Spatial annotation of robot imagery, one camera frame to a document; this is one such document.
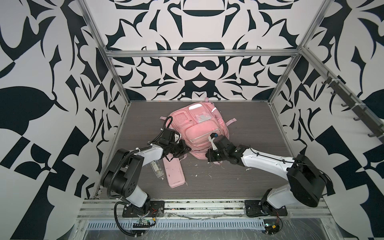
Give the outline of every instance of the black cable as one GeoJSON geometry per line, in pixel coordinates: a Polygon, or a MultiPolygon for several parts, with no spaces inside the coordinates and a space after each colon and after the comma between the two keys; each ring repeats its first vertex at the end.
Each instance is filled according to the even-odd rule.
{"type": "Polygon", "coordinates": [[[166,127],[166,124],[167,124],[168,119],[170,119],[169,124],[168,124],[168,126],[167,126],[167,128],[169,128],[170,124],[171,124],[172,121],[173,121],[173,117],[172,117],[172,116],[168,116],[168,117],[166,118],[166,120],[164,121],[164,124],[163,124],[163,128],[162,128],[163,130],[161,130],[161,132],[159,133],[159,135],[158,135],[157,137],[155,137],[155,139],[153,139],[152,141],[148,142],[148,145],[150,145],[151,143],[156,142],[157,139],[161,136],[161,134],[163,134],[163,131],[164,131],[164,128],[166,127]]]}
{"type": "Polygon", "coordinates": [[[116,225],[119,228],[119,230],[122,231],[125,235],[131,236],[131,237],[135,237],[135,236],[136,237],[141,237],[141,236],[143,236],[144,232],[142,232],[140,235],[138,235],[138,234],[127,232],[125,229],[122,228],[122,226],[120,225],[119,220],[118,220],[118,214],[116,212],[117,206],[119,204],[122,204],[122,205],[125,206],[125,203],[124,202],[117,202],[117,203],[115,203],[115,207],[113,208],[113,215],[115,217],[115,222],[116,222],[116,225]]]}
{"type": "Polygon", "coordinates": [[[300,163],[300,162],[288,162],[288,161],[285,161],[285,160],[276,159],[276,158],[273,158],[273,157],[269,157],[269,156],[262,155],[262,154],[260,154],[259,152],[254,152],[254,151],[252,150],[251,147],[249,147],[249,149],[250,149],[254,154],[256,154],[257,156],[260,155],[260,156],[267,157],[267,158],[270,158],[270,159],[273,159],[273,160],[276,160],[276,161],[280,161],[280,162],[293,163],[293,164],[300,164],[300,165],[305,165],[305,166],[308,166],[308,167],[312,167],[312,168],[314,168],[314,169],[317,169],[317,170],[320,171],[322,174],[324,174],[324,176],[330,181],[330,183],[332,183],[331,178],[330,178],[325,172],[323,172],[322,170],[318,169],[318,168],[315,167],[315,166],[311,166],[311,165],[308,165],[308,164],[305,164],[305,163],[300,163]]]}
{"type": "Polygon", "coordinates": [[[115,178],[117,176],[117,174],[119,173],[120,169],[125,166],[127,164],[127,161],[128,159],[135,153],[139,152],[139,150],[134,150],[132,152],[129,152],[125,157],[123,157],[119,164],[116,166],[115,168],[115,171],[113,172],[113,175],[108,183],[108,186],[107,186],[107,197],[108,198],[111,198],[111,188],[112,188],[112,185],[113,185],[113,182],[115,181],[115,178]]]}

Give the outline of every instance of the clear plastic pocket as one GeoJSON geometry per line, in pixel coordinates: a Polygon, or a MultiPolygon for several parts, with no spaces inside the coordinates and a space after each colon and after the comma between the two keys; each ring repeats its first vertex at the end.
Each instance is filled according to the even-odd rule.
{"type": "Polygon", "coordinates": [[[221,135],[220,127],[213,120],[206,120],[199,124],[196,124],[185,131],[185,136],[190,142],[195,145],[208,142],[208,136],[211,133],[217,133],[221,135]]]}

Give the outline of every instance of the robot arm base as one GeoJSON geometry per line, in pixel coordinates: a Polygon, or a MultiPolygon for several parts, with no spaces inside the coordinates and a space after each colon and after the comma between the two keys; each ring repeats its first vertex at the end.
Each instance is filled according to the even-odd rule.
{"type": "Polygon", "coordinates": [[[268,189],[261,200],[245,200],[245,213],[248,217],[261,217],[261,216],[287,216],[288,212],[285,206],[279,209],[274,208],[267,201],[267,196],[271,192],[268,189]]]}

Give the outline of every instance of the black and white patterned wall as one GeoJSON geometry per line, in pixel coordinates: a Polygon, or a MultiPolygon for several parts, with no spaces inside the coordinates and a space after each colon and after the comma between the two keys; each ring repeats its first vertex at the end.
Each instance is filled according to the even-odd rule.
{"type": "MultiPolygon", "coordinates": [[[[110,50],[296,48],[321,2],[87,0],[110,50]]],[[[129,58],[115,65],[132,100],[262,100],[287,58],[129,58]]]]}
{"type": "MultiPolygon", "coordinates": [[[[336,0],[310,43],[380,118],[383,4],[336,0]]],[[[305,154],[332,179],[334,191],[324,199],[345,236],[384,237],[384,145],[322,81],[302,57],[274,102],[279,121],[294,154],[305,154]]]]}
{"type": "Polygon", "coordinates": [[[383,20],[382,0],[336,0],[308,45],[381,119],[384,119],[383,20]]]}
{"type": "Polygon", "coordinates": [[[266,100],[290,56],[115,58],[131,100],[266,100]]]}
{"type": "Polygon", "coordinates": [[[95,190],[125,102],[73,0],[0,3],[1,239],[57,239],[95,190]]]}

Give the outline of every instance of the pink backpack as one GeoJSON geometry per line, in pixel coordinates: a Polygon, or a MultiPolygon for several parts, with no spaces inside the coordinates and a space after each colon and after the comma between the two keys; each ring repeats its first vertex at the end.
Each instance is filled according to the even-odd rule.
{"type": "Polygon", "coordinates": [[[224,122],[220,112],[211,102],[194,103],[170,114],[173,117],[172,128],[181,134],[190,153],[198,159],[207,159],[205,154],[212,146],[208,137],[215,132],[229,139],[228,125],[235,122],[233,118],[224,122]]]}

